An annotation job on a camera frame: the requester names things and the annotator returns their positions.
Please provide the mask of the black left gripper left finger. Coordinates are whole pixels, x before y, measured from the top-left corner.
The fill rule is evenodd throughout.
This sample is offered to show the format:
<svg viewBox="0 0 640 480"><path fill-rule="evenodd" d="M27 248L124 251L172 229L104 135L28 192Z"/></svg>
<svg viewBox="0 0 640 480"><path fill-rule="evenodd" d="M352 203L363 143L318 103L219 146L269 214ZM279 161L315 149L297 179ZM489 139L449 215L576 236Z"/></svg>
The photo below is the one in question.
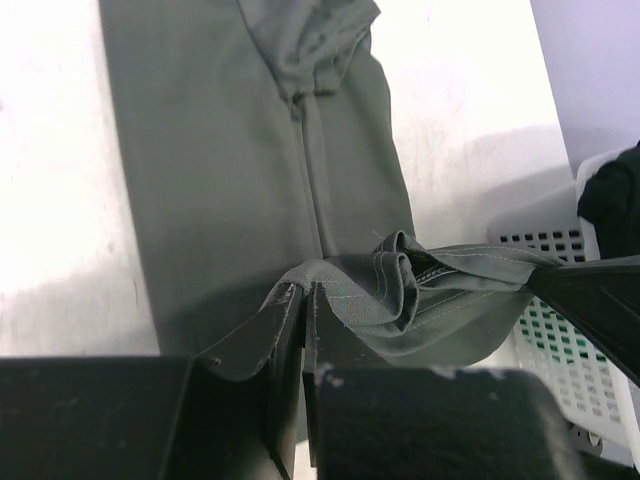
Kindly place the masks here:
<svg viewBox="0 0 640 480"><path fill-rule="evenodd" d="M302 288L196 356L1 362L5 479L289 479Z"/></svg>

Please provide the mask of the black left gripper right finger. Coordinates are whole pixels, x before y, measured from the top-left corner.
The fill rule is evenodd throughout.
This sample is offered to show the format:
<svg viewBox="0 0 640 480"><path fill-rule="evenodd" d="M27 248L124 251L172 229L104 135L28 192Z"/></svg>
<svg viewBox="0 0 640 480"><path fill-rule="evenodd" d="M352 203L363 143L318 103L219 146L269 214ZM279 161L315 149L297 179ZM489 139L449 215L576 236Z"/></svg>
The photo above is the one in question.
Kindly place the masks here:
<svg viewBox="0 0 640 480"><path fill-rule="evenodd" d="M394 368L310 296L305 386L322 479L596 479L547 387L513 369Z"/></svg>

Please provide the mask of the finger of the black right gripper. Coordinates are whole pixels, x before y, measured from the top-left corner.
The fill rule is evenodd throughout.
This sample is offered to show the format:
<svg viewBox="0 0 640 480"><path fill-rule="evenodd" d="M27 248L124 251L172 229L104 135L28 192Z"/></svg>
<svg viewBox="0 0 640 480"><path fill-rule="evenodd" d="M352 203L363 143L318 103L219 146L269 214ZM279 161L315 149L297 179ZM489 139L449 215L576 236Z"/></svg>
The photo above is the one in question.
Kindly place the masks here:
<svg viewBox="0 0 640 480"><path fill-rule="evenodd" d="M639 383L639 258L536 269L526 286Z"/></svg>

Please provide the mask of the grey t shirt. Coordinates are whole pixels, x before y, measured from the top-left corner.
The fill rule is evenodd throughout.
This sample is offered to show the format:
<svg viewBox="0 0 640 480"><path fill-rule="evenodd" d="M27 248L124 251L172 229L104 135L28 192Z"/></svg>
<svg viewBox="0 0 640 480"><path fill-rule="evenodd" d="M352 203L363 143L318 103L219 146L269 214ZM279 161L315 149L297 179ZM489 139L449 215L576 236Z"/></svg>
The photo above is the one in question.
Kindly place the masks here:
<svg viewBox="0 0 640 480"><path fill-rule="evenodd" d="M275 288L398 365L496 349L552 256L489 219L565 182L525 1L104 1L159 349L202 355Z"/></svg>

